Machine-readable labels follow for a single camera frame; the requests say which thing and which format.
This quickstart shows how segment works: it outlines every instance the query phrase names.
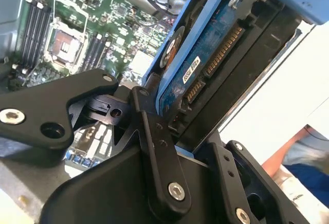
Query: hard drive label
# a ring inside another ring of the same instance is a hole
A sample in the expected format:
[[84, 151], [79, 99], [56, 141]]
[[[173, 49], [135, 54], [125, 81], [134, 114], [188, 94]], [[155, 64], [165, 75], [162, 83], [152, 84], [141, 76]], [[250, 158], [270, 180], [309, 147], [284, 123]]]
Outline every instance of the hard drive label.
[[199, 56], [197, 56], [195, 58], [195, 60], [192, 62], [191, 66], [189, 67], [189, 69], [185, 72], [184, 76], [183, 76], [183, 83], [186, 84], [186, 82], [188, 81], [188, 79], [190, 78], [190, 76], [192, 75], [192, 73], [195, 71], [195, 69], [197, 68], [197, 66], [200, 64], [201, 60], [199, 58]]

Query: white wall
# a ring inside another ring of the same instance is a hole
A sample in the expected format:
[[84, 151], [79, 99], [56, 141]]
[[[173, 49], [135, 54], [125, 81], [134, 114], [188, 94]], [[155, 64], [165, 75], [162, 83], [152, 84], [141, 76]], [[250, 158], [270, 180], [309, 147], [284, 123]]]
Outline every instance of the white wall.
[[315, 27], [221, 131], [223, 141], [241, 142], [262, 164], [305, 124], [326, 136], [329, 101], [315, 110], [329, 97], [328, 37], [329, 23]]

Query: black ram slot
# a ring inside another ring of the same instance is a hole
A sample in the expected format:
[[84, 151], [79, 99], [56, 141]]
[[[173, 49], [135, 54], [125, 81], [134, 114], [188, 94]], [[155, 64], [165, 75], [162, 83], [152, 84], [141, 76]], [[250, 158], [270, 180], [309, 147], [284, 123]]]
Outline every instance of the black ram slot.
[[98, 44], [98, 48], [96, 50], [95, 57], [94, 57], [93, 61], [90, 63], [88, 70], [96, 68], [96, 66], [100, 62], [100, 60], [103, 56], [105, 43], [106, 43], [106, 40], [103, 40], [100, 44]]
[[95, 49], [95, 46], [97, 45], [97, 41], [98, 40], [96, 39], [96, 36], [94, 35], [93, 38], [92, 38], [92, 40], [91, 40], [91, 42], [90, 42], [90, 44], [89, 44], [89, 47], [87, 49], [87, 53], [85, 55], [84, 61], [82, 63], [82, 66], [80, 68], [80, 72], [85, 71], [87, 65], [89, 64], [90, 57], [93, 54], [93, 51]]
[[27, 17], [27, 22], [26, 22], [26, 26], [25, 26], [25, 32], [24, 32], [24, 38], [23, 38], [24, 43], [21, 48], [23, 66], [27, 66], [26, 55], [27, 55], [27, 51], [30, 46], [29, 39], [30, 39], [30, 34], [32, 33], [33, 23], [36, 18], [37, 9], [38, 8], [36, 7], [36, 2], [32, 1], [32, 3], [30, 3], [30, 11], [29, 11], [29, 15]]
[[49, 22], [50, 22], [50, 8], [45, 7], [42, 10], [42, 19], [41, 19], [41, 23], [40, 23], [40, 30], [39, 30], [39, 34], [36, 40], [36, 46], [34, 48], [34, 52], [31, 58], [32, 61], [32, 67], [35, 67], [37, 62], [38, 62], [38, 58], [40, 56], [40, 50], [41, 50], [41, 46], [42, 46], [42, 42], [43, 39], [45, 37]]
[[32, 33], [30, 34], [30, 38], [31, 38], [30, 46], [28, 48], [28, 53], [26, 56], [26, 62], [28, 62], [28, 65], [27, 65], [28, 68], [32, 68], [32, 65], [33, 65], [32, 57], [33, 57], [33, 52], [35, 51], [35, 47], [37, 44], [38, 31], [40, 30], [40, 24], [42, 22], [42, 18], [43, 18], [42, 9], [37, 7], [35, 23], [32, 25], [33, 30], [32, 30]]
[[85, 66], [84, 68], [82, 69], [82, 71], [87, 71], [88, 70], [88, 67], [89, 65], [91, 64], [92, 62], [92, 59], [95, 57], [95, 54], [96, 54], [96, 50], [98, 48], [98, 45], [101, 43], [100, 40], [96, 39], [95, 40], [95, 43], [92, 45], [92, 49], [90, 51], [90, 55], [88, 57], [85, 58]]

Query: person's arm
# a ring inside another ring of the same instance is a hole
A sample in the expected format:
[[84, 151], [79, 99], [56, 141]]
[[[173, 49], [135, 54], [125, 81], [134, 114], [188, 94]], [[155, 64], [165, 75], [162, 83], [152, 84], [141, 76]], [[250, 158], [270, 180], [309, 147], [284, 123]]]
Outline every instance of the person's arm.
[[308, 132], [302, 128], [296, 135], [289, 139], [278, 151], [276, 151], [267, 161], [265, 161], [262, 165], [263, 169], [269, 174], [269, 176], [273, 177], [274, 174], [278, 171], [283, 158], [290, 147], [298, 140], [304, 138], [308, 135]]

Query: blue clothing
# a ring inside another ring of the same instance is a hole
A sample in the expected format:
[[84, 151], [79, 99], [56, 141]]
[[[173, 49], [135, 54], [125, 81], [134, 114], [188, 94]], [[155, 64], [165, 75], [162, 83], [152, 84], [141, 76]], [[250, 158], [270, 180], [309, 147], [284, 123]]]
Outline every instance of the blue clothing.
[[284, 165], [325, 206], [329, 208], [329, 176], [314, 166]]
[[[318, 138], [326, 139], [317, 131], [312, 134]], [[308, 135], [297, 141], [287, 152], [282, 162], [283, 165], [305, 164], [315, 166], [323, 171], [328, 167], [329, 141], [319, 140]]]

